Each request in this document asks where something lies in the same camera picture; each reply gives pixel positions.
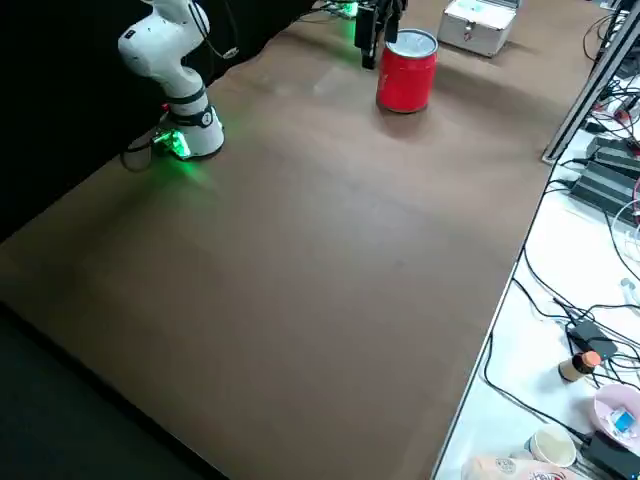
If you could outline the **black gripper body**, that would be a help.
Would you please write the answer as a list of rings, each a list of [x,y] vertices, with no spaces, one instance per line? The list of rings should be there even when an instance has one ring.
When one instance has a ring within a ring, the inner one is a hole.
[[[376,64],[378,7],[375,1],[367,1],[358,6],[356,12],[354,46],[360,50],[361,66],[374,69]]]

